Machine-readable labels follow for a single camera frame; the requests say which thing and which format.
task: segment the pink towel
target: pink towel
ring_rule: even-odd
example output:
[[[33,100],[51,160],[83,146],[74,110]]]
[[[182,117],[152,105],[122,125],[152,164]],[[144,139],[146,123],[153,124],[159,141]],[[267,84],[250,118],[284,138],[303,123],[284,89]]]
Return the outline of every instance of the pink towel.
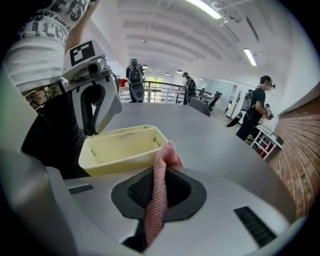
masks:
[[[166,167],[181,166],[184,164],[176,153],[175,145],[168,141],[154,161],[152,200],[146,209],[144,221],[147,245],[151,245],[164,227],[164,214],[168,209],[166,189]]]

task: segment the belt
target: belt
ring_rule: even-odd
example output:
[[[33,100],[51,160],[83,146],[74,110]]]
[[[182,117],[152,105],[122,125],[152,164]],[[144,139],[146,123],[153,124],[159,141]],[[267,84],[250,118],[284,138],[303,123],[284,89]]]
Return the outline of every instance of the belt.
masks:
[[[53,98],[62,95],[67,90],[61,81],[54,84],[37,88],[27,94],[23,93],[23,97],[28,104],[33,107],[35,111],[45,106],[46,102],[51,101]]]

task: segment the person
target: person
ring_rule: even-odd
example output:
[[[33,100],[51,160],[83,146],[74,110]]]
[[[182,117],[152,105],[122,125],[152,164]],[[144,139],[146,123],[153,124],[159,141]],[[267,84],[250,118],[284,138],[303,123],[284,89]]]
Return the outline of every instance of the person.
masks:
[[[142,103],[143,100],[138,100],[138,101],[137,101],[137,100],[135,99],[133,93],[132,93],[132,90],[131,90],[132,84],[130,83],[130,73],[131,73],[131,71],[133,70],[133,68],[137,68],[138,71],[140,72],[140,75],[143,77],[143,75],[144,75],[144,69],[143,69],[143,67],[142,67],[140,64],[138,64],[138,61],[137,61],[136,58],[133,58],[133,59],[130,61],[130,63],[131,63],[131,64],[126,68],[126,72],[125,72],[125,73],[126,73],[126,79],[127,79],[128,82],[129,82],[129,91],[130,91],[131,102],[133,102],[133,103],[136,103],[136,102]]]
[[[64,179],[86,177],[78,160],[87,137],[78,127],[71,92],[64,92],[61,80],[65,53],[81,43],[99,0],[35,2],[34,14],[3,60],[3,68],[22,97],[31,95],[32,102],[47,99],[35,108],[38,116],[21,150],[60,170]]]
[[[185,91],[183,105],[187,105],[188,104],[188,93],[189,92],[196,93],[197,87],[196,87],[195,81],[189,76],[189,74],[187,72],[184,72],[182,74],[182,77],[185,78],[185,80],[182,82],[183,83],[182,90]]]
[[[236,133],[241,140],[246,140],[248,135],[258,125],[262,116],[265,116],[267,120],[271,120],[273,118],[273,115],[264,109],[264,104],[266,100],[265,92],[271,91],[275,87],[276,85],[272,84],[270,76],[264,75],[260,78],[260,85],[255,89],[255,91],[253,91],[250,108],[246,111],[243,123]]]

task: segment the black pants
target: black pants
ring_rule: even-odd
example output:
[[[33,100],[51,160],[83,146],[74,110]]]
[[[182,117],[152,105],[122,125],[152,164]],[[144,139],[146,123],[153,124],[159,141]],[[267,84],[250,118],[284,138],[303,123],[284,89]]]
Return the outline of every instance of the black pants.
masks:
[[[88,177],[78,163],[86,138],[78,127],[71,92],[68,92],[47,102],[38,111],[22,151],[45,166],[57,168],[64,179]]]
[[[255,127],[252,125],[251,120],[249,119],[249,117],[247,116],[247,114],[245,114],[244,118],[243,118],[243,123],[240,127],[240,129],[238,130],[238,132],[236,133],[236,135],[243,141],[246,140],[246,138],[249,136],[249,134],[255,129]]]
[[[184,99],[183,99],[183,105],[188,105],[188,99],[187,99],[187,91],[184,93]]]
[[[135,99],[135,97],[134,97],[134,95],[133,95],[133,93],[132,93],[132,91],[131,91],[131,84],[129,85],[129,91],[130,91],[130,97],[131,97],[131,102],[133,102],[133,103],[136,103],[136,102],[138,102],[138,103],[143,103],[144,101],[143,100],[136,100]]]

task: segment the man with cap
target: man with cap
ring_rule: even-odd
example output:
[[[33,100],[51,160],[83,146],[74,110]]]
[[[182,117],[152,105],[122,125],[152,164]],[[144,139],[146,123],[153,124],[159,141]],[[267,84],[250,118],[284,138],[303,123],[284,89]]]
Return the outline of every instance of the man with cap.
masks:
[[[182,82],[183,83],[182,90],[185,91],[183,105],[187,105],[188,104],[188,93],[190,92],[190,90],[189,90],[190,81],[192,81],[191,87],[192,87],[192,91],[194,91],[194,93],[196,93],[197,87],[196,87],[195,81],[189,76],[189,74],[187,72],[184,72],[182,74],[182,77],[185,78],[185,80]]]
[[[272,84],[270,76],[264,75],[260,78],[260,85],[253,91],[250,109],[246,111],[243,123],[236,133],[236,135],[243,141],[246,140],[248,135],[258,125],[262,116],[265,116],[267,120],[271,120],[273,118],[273,115],[264,109],[264,104],[266,100],[265,92],[271,91],[275,87],[276,85]]]
[[[129,77],[129,76],[130,76],[131,70],[132,70],[133,68],[135,68],[135,67],[140,71],[141,76],[143,76],[143,75],[144,75],[144,69],[143,69],[143,67],[142,67],[140,64],[138,64],[138,61],[137,61],[136,58],[133,58],[133,59],[130,61],[130,63],[131,63],[131,65],[129,65],[129,66],[126,68],[126,79],[127,79],[128,82],[129,82],[129,91],[130,91],[131,102],[133,102],[133,103],[136,103],[136,102],[142,103],[143,100],[137,101],[137,100],[135,99],[133,93],[132,93],[132,90],[131,90],[132,84],[130,83],[130,77]]]

